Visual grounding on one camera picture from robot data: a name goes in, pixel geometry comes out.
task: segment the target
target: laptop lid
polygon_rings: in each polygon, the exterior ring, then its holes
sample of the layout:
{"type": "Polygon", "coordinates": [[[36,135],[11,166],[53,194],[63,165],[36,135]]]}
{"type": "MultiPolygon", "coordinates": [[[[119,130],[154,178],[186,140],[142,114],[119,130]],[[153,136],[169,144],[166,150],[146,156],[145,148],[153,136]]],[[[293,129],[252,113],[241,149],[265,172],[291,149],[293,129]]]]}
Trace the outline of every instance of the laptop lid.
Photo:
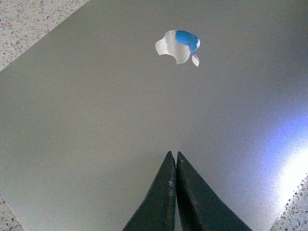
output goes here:
{"type": "Polygon", "coordinates": [[[251,229],[269,230],[306,170],[304,12],[86,3],[0,73],[1,192],[24,228],[121,230],[181,151],[251,229]],[[157,53],[172,30],[199,38],[198,67],[157,53]]]}

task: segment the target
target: silver laptop lid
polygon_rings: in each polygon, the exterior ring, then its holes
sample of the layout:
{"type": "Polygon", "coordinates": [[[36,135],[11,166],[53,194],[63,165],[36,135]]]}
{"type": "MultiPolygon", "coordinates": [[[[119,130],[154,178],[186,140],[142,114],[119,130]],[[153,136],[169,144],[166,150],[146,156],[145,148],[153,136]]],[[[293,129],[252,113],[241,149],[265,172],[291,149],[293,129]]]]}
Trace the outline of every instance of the silver laptop lid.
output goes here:
{"type": "Polygon", "coordinates": [[[0,73],[1,192],[25,229],[121,230],[171,150],[269,230],[306,170],[305,10],[85,4],[0,73]],[[171,30],[199,38],[198,67],[157,53],[171,30]]]}

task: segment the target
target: terrazzo floor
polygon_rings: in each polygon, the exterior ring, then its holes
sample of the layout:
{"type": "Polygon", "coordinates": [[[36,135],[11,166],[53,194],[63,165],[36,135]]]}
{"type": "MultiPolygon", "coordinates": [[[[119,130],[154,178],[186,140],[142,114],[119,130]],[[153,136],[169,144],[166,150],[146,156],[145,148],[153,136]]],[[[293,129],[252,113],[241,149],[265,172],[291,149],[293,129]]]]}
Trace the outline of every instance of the terrazzo floor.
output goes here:
{"type": "MultiPolygon", "coordinates": [[[[0,0],[0,71],[87,1],[0,0]]],[[[294,189],[293,197],[282,208],[271,231],[308,231],[307,174],[294,189]]],[[[0,231],[24,230],[1,194],[0,215],[0,231]]]]}

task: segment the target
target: blue object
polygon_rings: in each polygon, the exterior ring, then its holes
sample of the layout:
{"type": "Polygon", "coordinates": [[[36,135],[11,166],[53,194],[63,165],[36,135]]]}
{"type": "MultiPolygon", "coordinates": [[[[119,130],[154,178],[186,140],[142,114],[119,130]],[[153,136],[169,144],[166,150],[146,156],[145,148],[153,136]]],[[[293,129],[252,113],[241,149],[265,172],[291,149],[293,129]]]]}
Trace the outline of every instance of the blue object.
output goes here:
{"type": "Polygon", "coordinates": [[[175,34],[175,39],[178,43],[187,45],[189,47],[190,52],[195,51],[199,47],[198,46],[199,38],[196,35],[189,33],[187,31],[178,30],[175,34]]]}

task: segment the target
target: apple logo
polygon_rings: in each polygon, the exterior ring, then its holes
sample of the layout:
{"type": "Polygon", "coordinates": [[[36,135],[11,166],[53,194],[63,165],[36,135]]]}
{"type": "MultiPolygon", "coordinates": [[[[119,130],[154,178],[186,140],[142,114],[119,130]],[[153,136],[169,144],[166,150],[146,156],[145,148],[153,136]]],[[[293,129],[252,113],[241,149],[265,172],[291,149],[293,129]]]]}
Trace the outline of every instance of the apple logo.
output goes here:
{"type": "MultiPolygon", "coordinates": [[[[191,53],[197,50],[199,46],[199,38],[184,30],[170,30],[155,44],[156,51],[159,55],[171,55],[176,59],[177,64],[185,63],[191,53]]],[[[196,66],[199,66],[199,58],[197,55],[192,55],[192,62],[196,66]]]]}

